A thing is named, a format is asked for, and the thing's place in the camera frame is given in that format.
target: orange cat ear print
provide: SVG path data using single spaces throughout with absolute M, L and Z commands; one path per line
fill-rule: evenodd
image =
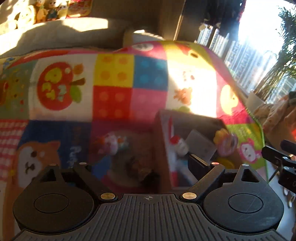
M 51 142 L 48 142 L 48 144 L 50 144 L 55 150 L 58 150 L 61 145 L 61 142 L 60 141 L 51 141 Z

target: silver screw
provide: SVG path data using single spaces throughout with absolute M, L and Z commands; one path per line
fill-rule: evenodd
M 191 200 L 191 199 L 195 199 L 197 196 L 196 196 L 196 194 L 193 193 L 193 192 L 186 192 L 186 193 L 183 193 L 183 194 L 182 194 L 182 197 L 183 197 L 184 199 Z
M 101 195 L 101 198 L 104 200 L 112 200 L 115 198 L 115 195 L 113 193 L 106 192 Z

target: yellow square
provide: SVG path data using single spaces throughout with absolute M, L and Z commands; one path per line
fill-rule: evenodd
M 94 85 L 133 87 L 134 56 L 99 54 L 94 70 Z
M 200 69 L 215 71 L 206 50 L 197 44 L 164 41 L 162 45 L 168 61 L 176 61 Z

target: pink checkered pattern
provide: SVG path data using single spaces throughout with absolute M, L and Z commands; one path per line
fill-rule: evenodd
M 6 181 L 27 120 L 0 120 L 0 180 Z

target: orange dog face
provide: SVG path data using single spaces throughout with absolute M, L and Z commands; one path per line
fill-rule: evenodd
M 30 184 L 38 173 L 51 163 L 60 165 L 59 141 L 48 143 L 28 142 L 16 152 L 16 157 L 7 180 L 3 205 L 3 239 L 11 240 L 19 229 L 12 207 L 19 194 Z

